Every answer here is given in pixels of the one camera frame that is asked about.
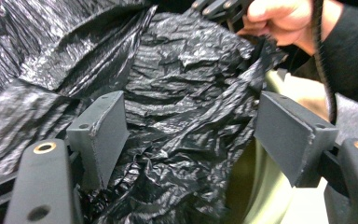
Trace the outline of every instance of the black strap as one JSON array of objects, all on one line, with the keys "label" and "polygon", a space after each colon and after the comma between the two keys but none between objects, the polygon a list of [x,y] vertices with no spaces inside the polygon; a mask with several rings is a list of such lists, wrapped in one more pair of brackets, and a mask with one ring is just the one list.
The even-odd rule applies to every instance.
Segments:
[{"label": "black strap", "polygon": [[322,43],[322,15],[324,11],[324,0],[314,0],[312,10],[312,34],[315,46],[315,64],[318,75],[324,84],[327,101],[329,104],[329,119],[332,124],[337,121],[337,99],[335,93],[331,89],[328,76],[324,69],[324,44]]}]

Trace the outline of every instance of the black plastic bag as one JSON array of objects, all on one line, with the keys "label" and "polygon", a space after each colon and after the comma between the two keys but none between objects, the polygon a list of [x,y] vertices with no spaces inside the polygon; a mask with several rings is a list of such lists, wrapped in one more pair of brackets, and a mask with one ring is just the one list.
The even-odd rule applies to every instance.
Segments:
[{"label": "black plastic bag", "polygon": [[269,42],[254,47],[190,13],[158,14],[148,26],[154,8],[116,3],[2,5],[0,176],[16,170],[26,145],[64,130],[88,98],[122,88],[130,71],[131,137],[108,190],[81,192],[86,221],[221,222],[227,178],[253,134],[264,74],[281,55]]},{"label": "black plastic bag", "polygon": [[[0,6],[0,92],[6,88],[8,83],[21,74],[21,70],[28,70],[29,66],[36,66],[35,63],[41,64],[43,59],[51,60],[51,58],[46,58],[50,51],[62,52],[60,48],[68,47],[67,44],[70,44],[73,38],[76,38],[76,35],[85,35],[85,30],[82,30],[82,27],[87,26],[87,24],[99,25],[99,27],[94,27],[91,30],[91,32],[96,33],[97,28],[106,28],[101,26],[104,22],[109,22],[110,19],[115,17],[114,14],[117,13],[116,7],[121,7],[124,12],[127,12],[127,15],[118,13],[117,19],[123,15],[133,15],[136,8],[139,10],[139,8],[145,6],[144,0],[2,1]],[[107,17],[96,16],[103,14],[103,12]],[[85,41],[83,42],[84,45],[88,43],[82,37],[76,43],[80,44],[82,40]],[[54,48],[57,42],[60,42],[60,44],[57,48]],[[81,51],[84,50],[80,48],[82,46],[78,47],[77,51],[68,50],[68,53],[71,53],[69,57],[75,58],[75,56],[79,56],[77,55],[78,53],[85,53]],[[122,51],[118,55],[126,53],[124,49]],[[43,56],[39,57],[40,53],[45,54],[45,58]],[[46,71],[51,64],[44,63],[44,66],[46,67],[41,68],[39,66],[37,69]]]},{"label": "black plastic bag", "polygon": [[[84,6],[74,0],[62,0],[60,3],[16,2],[3,3],[2,8],[6,14],[0,18],[0,24],[12,29],[5,33],[8,45],[2,44],[4,38],[0,39],[0,177],[17,170],[21,153],[27,146],[38,140],[55,137],[56,133],[70,124],[84,109],[84,106],[73,106],[72,102],[78,101],[76,98],[84,99],[87,105],[90,103],[89,98],[122,88],[133,55],[140,44],[140,34],[155,11],[154,8],[145,8],[146,4],[141,1],[116,1],[116,4],[109,1],[84,1]],[[72,7],[71,2],[74,2],[74,6],[89,7],[89,12],[95,12],[94,15],[83,21],[81,16],[74,15],[72,18],[71,14],[65,14],[72,13],[73,9],[65,9]],[[28,15],[28,10],[34,6],[41,7],[40,14],[34,15],[35,21],[24,21],[26,25],[21,25],[20,21],[12,24],[12,20],[7,19],[16,15],[16,20],[20,20],[22,17],[18,15]],[[45,11],[49,8],[59,11],[53,10],[54,13],[49,14]],[[85,12],[86,9],[82,11],[84,17],[90,15]],[[61,39],[51,37],[52,34],[39,34],[32,29],[35,25],[32,22],[52,22],[50,20],[65,29],[67,26],[75,28],[62,34]],[[56,44],[39,46],[54,39]],[[16,45],[18,43],[14,40],[30,42],[24,47]]]},{"label": "black plastic bag", "polygon": [[131,136],[108,190],[82,194],[88,221],[222,222],[264,75],[282,58],[259,44],[197,17],[153,18],[125,91]]}]

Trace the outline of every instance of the gray plastic bracket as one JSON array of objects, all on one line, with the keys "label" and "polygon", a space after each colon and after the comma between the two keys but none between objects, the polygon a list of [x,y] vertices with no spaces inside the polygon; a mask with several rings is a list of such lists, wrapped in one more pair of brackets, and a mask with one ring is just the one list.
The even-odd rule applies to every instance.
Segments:
[{"label": "gray plastic bracket", "polygon": [[37,142],[22,154],[5,223],[83,223],[75,194],[66,144]]},{"label": "gray plastic bracket", "polygon": [[338,129],[293,100],[263,91],[255,137],[278,163],[292,186],[316,188],[317,166],[324,150],[332,149]]},{"label": "gray plastic bracket", "polygon": [[122,91],[99,97],[66,129],[69,145],[80,152],[82,189],[106,189],[129,132]]}]

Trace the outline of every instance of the black cable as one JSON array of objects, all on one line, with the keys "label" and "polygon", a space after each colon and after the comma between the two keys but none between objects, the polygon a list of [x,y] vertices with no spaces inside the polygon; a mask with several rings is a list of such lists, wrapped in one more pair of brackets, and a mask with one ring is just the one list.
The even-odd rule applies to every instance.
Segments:
[{"label": "black cable", "polygon": [[324,69],[324,45],[322,43],[322,15],[324,11],[324,0],[314,0],[312,9],[312,34],[315,45],[315,64],[318,75],[324,84],[327,101],[329,103],[329,119],[332,124],[337,121],[337,99],[331,89],[331,84]]}]

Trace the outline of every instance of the hand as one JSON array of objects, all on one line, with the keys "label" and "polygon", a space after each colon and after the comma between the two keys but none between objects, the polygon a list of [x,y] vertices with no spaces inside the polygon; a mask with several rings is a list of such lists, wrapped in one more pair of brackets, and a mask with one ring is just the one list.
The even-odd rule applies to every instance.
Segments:
[{"label": "hand", "polygon": [[[295,44],[313,54],[310,17],[312,0],[254,0],[248,15],[243,17],[244,28],[238,35],[271,34],[279,46]],[[342,12],[342,4],[324,1],[324,40],[336,25]]]}]

